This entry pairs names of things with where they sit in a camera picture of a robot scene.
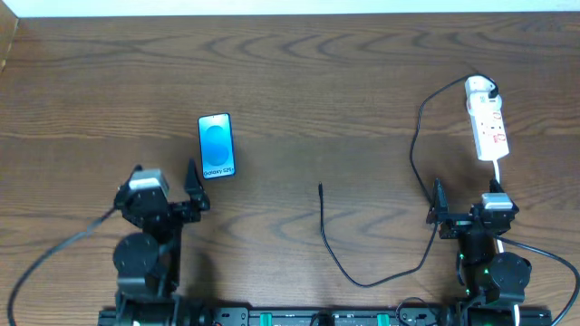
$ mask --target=wooden tabletop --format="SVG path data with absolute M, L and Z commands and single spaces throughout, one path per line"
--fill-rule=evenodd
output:
M 211 211 L 187 225 L 179 293 L 259 306 L 394 305 L 463 296 L 457 243 L 430 237 L 409 164 L 421 102 L 479 70 L 499 83 L 511 153 L 503 186 L 521 208 L 506 236 L 580 266 L 580 14 L 23 19 L 0 74 L 0 306 L 44 250 L 107 210 L 135 164 L 162 168 L 181 200 L 199 164 L 199 116 L 229 112 L 237 175 L 206 181 Z M 452 210 L 488 187 L 461 85 L 425 109 L 416 147 Z M 95 325 L 114 304 L 112 250 L 136 228 L 116 215 L 24 286 L 22 325 Z M 556 315 L 574 278 L 531 261 L 526 304 Z M 564 325 L 580 320 L 579 306 Z

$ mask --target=white background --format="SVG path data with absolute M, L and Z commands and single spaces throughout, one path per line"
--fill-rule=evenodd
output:
M 4 0 L 4 2 L 19 17 L 580 11 L 580 0 Z

